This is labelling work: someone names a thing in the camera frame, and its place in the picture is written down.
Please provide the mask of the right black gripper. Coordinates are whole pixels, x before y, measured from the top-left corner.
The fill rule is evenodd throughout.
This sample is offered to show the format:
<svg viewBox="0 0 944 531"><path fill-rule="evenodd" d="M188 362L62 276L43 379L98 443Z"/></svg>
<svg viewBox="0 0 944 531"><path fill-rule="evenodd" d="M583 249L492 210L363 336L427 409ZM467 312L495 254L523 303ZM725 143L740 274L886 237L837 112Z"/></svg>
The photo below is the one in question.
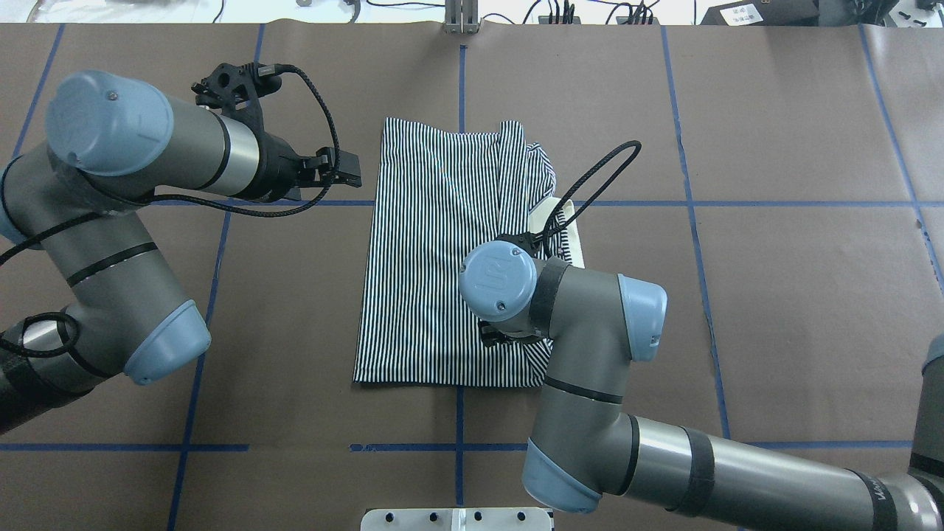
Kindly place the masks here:
<svg viewBox="0 0 944 531"><path fill-rule="evenodd" d="M486 347L536 345L549 339L549 322L478 322L479 340Z"/></svg>

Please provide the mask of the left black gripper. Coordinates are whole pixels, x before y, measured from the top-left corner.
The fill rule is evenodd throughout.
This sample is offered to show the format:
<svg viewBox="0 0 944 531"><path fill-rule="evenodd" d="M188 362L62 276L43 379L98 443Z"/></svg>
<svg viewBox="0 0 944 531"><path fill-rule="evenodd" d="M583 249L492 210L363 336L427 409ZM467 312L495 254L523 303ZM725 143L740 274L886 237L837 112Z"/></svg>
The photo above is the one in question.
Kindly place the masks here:
<svg viewBox="0 0 944 531"><path fill-rule="evenodd" d="M277 136L269 136L262 144L264 164L260 165L260 191L257 200L263 203L279 201L286 196L300 198L294 190L333 185L360 188L363 172L356 154L322 147L316 155L303 156Z"/></svg>

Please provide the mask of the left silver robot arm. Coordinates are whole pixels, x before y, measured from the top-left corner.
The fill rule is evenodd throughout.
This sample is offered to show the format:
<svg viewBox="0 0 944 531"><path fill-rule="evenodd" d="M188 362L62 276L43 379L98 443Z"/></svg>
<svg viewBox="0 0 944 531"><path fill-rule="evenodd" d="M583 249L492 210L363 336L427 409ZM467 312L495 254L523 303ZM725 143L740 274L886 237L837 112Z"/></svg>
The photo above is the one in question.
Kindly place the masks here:
<svg viewBox="0 0 944 531"><path fill-rule="evenodd" d="M64 78L45 117L45 141L2 171L2 234L10 261L45 251L75 300L2 333L2 431L7 433L125 374L152 384L210 346L195 300L137 212L180 201L276 218L204 194L274 203L302 188L361 186L360 162L331 143L303 156L264 128L262 97L298 67L222 63L192 85L195 103L142 80L99 70Z"/></svg>

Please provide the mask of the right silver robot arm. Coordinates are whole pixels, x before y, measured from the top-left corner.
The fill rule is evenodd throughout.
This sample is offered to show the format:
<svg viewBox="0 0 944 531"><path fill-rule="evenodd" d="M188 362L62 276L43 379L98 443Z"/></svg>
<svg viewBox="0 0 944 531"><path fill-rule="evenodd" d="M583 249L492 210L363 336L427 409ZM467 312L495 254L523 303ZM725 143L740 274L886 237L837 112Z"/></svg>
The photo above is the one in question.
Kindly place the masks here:
<svg viewBox="0 0 944 531"><path fill-rule="evenodd" d="M634 411L631 370L654 359L667 319L660 285L493 240L462 259L458 290L489 342L552 343L521 478L546 507L590 513L617 496L746 530L942 528L941 337L906 470L866 473Z"/></svg>

